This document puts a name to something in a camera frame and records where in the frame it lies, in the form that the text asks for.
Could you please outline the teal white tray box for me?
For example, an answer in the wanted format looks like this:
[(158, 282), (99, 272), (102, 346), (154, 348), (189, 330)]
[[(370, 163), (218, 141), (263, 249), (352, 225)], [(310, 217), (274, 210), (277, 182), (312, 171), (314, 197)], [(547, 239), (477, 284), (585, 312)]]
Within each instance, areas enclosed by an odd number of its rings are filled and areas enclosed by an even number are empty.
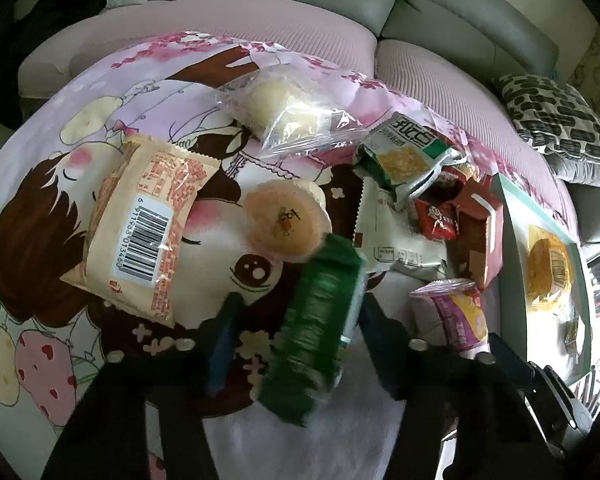
[(590, 285), (577, 241), (499, 174), (504, 205), (500, 335), (521, 359), (550, 366), (572, 385), (591, 367)]

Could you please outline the green mung bean biscuit packet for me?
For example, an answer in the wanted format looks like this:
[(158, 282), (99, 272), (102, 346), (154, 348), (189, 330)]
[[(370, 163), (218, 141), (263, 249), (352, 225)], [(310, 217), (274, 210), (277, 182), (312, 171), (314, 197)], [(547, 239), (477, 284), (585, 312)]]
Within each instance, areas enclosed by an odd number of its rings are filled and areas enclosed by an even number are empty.
[(306, 426), (334, 390), (366, 289), (365, 261), (328, 233), (303, 266), (258, 402), (287, 424)]

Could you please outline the small red candy packet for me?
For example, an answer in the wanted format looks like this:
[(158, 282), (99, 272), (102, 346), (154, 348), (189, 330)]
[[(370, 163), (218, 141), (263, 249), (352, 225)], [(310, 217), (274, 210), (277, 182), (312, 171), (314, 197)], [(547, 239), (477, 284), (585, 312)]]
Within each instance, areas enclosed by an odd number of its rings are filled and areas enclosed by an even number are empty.
[(455, 209), (450, 203), (430, 203), (418, 198), (414, 201), (420, 229), (428, 240), (455, 240), (457, 225)]

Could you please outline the pink swiss roll packet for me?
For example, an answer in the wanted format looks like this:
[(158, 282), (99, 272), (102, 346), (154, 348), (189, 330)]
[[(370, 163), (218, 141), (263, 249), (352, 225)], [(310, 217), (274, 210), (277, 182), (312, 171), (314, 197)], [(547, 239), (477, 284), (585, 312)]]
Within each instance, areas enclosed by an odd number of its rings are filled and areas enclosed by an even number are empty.
[(473, 281), (434, 281), (414, 290), (408, 298), (420, 339), (433, 346), (450, 347), (468, 359), (490, 351), (480, 290)]

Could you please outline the white snack packet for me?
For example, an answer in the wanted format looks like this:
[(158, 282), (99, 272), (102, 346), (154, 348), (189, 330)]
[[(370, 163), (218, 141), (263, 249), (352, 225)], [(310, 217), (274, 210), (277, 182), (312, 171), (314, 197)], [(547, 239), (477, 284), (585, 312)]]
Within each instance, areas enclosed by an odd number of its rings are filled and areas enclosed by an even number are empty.
[(428, 240), (408, 215), (372, 177), (362, 179), (353, 245), (369, 274), (395, 270), (426, 282), (448, 278), (448, 252), (443, 242)]

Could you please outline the grey sofa with pink cover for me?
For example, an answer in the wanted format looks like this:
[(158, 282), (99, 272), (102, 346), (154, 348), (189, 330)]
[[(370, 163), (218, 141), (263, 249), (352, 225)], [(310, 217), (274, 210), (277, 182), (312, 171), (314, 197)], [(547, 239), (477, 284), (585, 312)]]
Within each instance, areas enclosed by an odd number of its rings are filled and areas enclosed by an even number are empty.
[[(274, 41), (290, 50), (316, 55), (341, 68), (354, 68), (370, 77), (374, 56), (380, 80), (391, 90), (414, 92), (416, 99), (436, 112), (469, 128), (481, 142), (495, 140), (495, 151), (512, 160), (516, 133), (498, 101), (459, 68), (422, 47), (396, 40), (382, 40), (379, 50), (372, 33), (338, 14), (291, 0), (178, 0), (153, 1), (88, 18), (58, 32), (29, 55), (19, 72), (22, 92), (52, 96), (71, 79), (117, 50), (141, 44), (157, 36), (173, 37), (183, 30), (201, 30), (215, 36)], [(2, 220), (33, 234), (53, 229), (73, 236), (81, 232), (79, 206), (58, 191), (53, 169), (59, 162), (40, 162), (24, 177)], [(578, 215), (583, 244), (600, 246), (600, 188), (573, 184), (562, 186), (562, 198)]]

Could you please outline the pink cartoon print cloth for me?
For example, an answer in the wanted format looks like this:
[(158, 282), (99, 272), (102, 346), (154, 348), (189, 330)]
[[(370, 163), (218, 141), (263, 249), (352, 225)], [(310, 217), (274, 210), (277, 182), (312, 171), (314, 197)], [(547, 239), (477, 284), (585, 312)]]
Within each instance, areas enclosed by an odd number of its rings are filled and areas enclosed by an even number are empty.
[[(573, 202), (543, 157), (508, 120), (479, 132), (382, 81), (270, 42), (178, 32), (103, 58), (40, 108), (0, 151), (0, 453), (23, 479), (42, 476), (62, 430), (108, 356), (137, 362), (107, 404), (155, 386), (174, 366), (179, 385), (201, 371), (190, 358), (197, 327), (225, 297), (244, 298), (248, 322), (222, 390), (202, 404), (204, 429), (224, 479), (378, 479), (389, 463), (403, 408), (379, 385), (354, 338), (332, 400), (306, 428), (256, 403), (272, 344), (298, 274), (251, 245), (246, 195), (273, 179), (303, 179), (324, 193), (332, 230), (352, 237), (362, 180), (348, 148), (306, 158), (260, 159), (257, 140), (214, 102), (214, 92), (174, 73), (186, 66), (221, 78), (242, 67), (290, 64), (332, 92), (366, 126), (402, 113), (469, 148), (478, 166), (510, 177), (565, 228)], [(158, 214), (134, 222), (123, 258), (145, 274), (170, 270), (174, 323), (129, 314), (64, 281), (83, 255), (98, 191), (122, 161), (126, 139), (146, 134), (217, 159), (187, 220), (170, 231)]]

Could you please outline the clear bag white pastry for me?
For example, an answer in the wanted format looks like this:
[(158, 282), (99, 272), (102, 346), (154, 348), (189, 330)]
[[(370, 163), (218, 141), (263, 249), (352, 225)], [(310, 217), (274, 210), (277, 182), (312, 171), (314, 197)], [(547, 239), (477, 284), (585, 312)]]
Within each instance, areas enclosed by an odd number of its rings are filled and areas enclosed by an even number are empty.
[(346, 148), (368, 133), (324, 86), (289, 64), (260, 68), (223, 84), (216, 100), (259, 140), (260, 158)]

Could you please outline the peach barcode pastry packet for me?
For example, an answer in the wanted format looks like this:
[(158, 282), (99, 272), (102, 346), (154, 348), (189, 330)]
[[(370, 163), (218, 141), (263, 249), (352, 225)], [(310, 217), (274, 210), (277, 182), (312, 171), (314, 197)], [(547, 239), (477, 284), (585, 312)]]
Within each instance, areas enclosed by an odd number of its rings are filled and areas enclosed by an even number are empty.
[(61, 281), (124, 312), (172, 327), (170, 290), (198, 192), (219, 159), (151, 136), (130, 136), (102, 181), (80, 263)]

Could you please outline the black white patterned cushion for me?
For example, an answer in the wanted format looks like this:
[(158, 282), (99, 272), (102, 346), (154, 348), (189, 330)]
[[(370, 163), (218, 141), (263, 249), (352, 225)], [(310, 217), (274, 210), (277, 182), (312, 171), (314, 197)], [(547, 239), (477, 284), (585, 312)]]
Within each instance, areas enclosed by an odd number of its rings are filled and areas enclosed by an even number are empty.
[(600, 165), (600, 118), (576, 89), (538, 75), (501, 76), (493, 85), (535, 151)]

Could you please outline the dark red snack box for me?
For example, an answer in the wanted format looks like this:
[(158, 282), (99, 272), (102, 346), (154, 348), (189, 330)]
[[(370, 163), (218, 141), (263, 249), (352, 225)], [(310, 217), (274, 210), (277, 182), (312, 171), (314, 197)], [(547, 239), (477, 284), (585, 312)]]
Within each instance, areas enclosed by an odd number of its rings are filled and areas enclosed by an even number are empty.
[(486, 290), (503, 266), (504, 205), (487, 185), (468, 180), (451, 205), (457, 237), (449, 242), (454, 271)]

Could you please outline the green white cracker packet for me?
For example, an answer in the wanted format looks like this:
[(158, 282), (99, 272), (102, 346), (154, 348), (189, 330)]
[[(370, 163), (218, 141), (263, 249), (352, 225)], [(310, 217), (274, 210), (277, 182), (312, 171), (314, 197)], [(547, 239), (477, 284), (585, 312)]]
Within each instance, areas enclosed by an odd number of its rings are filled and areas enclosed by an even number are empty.
[(373, 128), (356, 150), (358, 166), (393, 196), (397, 210), (422, 194), (443, 166), (466, 160), (462, 148), (398, 112)]

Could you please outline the orange bread packet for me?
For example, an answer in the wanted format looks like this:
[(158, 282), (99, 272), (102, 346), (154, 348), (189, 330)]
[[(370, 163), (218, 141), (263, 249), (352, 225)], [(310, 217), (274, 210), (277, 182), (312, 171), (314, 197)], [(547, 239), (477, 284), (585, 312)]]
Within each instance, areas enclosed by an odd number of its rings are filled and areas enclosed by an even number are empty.
[(571, 292), (572, 264), (567, 246), (553, 232), (529, 226), (527, 302), (531, 311), (561, 309)]

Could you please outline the green round cracker packet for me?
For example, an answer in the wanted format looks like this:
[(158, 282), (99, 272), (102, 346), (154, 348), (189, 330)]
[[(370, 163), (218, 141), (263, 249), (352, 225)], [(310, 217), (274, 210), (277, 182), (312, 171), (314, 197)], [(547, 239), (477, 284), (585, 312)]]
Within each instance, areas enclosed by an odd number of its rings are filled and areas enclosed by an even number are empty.
[(584, 325), (579, 313), (573, 312), (568, 320), (562, 323), (562, 342), (568, 356), (575, 358), (582, 352)]

